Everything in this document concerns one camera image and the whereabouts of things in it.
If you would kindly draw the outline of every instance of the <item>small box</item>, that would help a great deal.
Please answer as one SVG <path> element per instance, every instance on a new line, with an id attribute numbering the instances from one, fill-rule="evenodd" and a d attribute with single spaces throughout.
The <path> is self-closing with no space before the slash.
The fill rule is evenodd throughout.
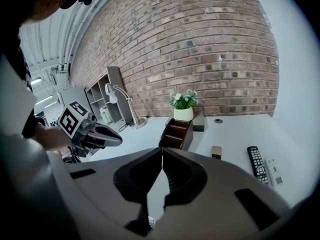
<path id="1" fill-rule="evenodd" d="M 220 147 L 220 146 L 212 146 L 211 156 L 212 156 L 212 158 L 216 158 L 216 159 L 221 160 L 222 147 Z"/>

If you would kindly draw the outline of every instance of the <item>ceiling light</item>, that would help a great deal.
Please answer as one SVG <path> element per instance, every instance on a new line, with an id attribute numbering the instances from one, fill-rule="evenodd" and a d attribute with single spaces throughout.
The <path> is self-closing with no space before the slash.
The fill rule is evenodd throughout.
<path id="1" fill-rule="evenodd" d="M 55 103 L 57 103 L 58 101 L 56 101 L 56 102 L 54 102 L 54 103 L 51 103 L 51 104 L 49 104 L 48 106 L 45 106 L 44 108 L 46 109 L 47 107 L 50 107 L 51 105 L 53 105 L 53 104 L 55 104 Z"/>
<path id="2" fill-rule="evenodd" d="M 42 82 L 42 79 L 41 79 L 41 77 L 38 77 L 38 78 L 34 79 L 33 81 L 31 81 L 31 85 L 34 85 L 34 84 L 37 84 L 40 82 Z"/>
<path id="3" fill-rule="evenodd" d="M 40 100 L 39 102 L 36 103 L 36 105 L 38 105 L 38 104 L 40 104 L 40 103 L 42 103 L 42 102 L 45 102 L 45 101 L 51 99 L 52 97 L 53 97 L 53 96 L 51 95 L 51 96 L 49 96 L 48 98 L 45 98 L 45 99 L 43 99 L 43 100 Z"/>

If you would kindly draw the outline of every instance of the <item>ceiling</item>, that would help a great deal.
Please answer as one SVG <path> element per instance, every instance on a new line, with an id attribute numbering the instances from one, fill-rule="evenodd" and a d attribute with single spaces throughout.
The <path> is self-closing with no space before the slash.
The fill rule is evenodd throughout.
<path id="1" fill-rule="evenodd" d="M 39 113 L 58 100 L 57 91 L 70 87 L 68 69 L 73 62 L 83 35 L 99 9 L 108 0 L 92 0 L 89 6 L 77 2 L 69 9 L 59 9 L 49 18 L 20 29 L 21 48 L 29 66 L 31 78 L 42 82 L 32 85 L 33 93 L 41 101 Z"/>

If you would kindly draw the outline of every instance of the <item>shelving unit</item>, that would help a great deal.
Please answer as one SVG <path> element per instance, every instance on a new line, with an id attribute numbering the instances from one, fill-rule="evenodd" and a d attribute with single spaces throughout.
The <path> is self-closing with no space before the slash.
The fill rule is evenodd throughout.
<path id="1" fill-rule="evenodd" d="M 126 98 L 121 93 L 118 93 L 118 91 L 115 91 L 115 96 L 118 101 L 115 104 L 110 103 L 109 96 L 106 95 L 105 92 L 105 85 L 108 83 L 113 86 L 118 85 L 124 89 L 118 67 L 108 66 L 106 68 L 106 74 L 94 83 L 91 88 L 85 90 L 93 113 L 99 121 L 102 119 L 100 109 L 107 108 L 114 123 L 120 120 L 129 122 L 132 119 L 132 115 Z"/>

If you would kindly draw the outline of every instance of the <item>white wall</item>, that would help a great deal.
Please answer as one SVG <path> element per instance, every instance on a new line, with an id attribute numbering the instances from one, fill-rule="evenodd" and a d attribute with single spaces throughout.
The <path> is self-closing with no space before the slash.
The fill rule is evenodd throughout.
<path id="1" fill-rule="evenodd" d="M 259 0 L 279 54 L 279 94 L 273 118 L 301 148 L 310 190 L 320 168 L 320 46 L 294 0 Z"/>
<path id="2" fill-rule="evenodd" d="M 56 121 L 59 118 L 63 109 L 64 107 L 57 102 L 43 110 L 44 116 L 49 125 L 51 122 Z"/>

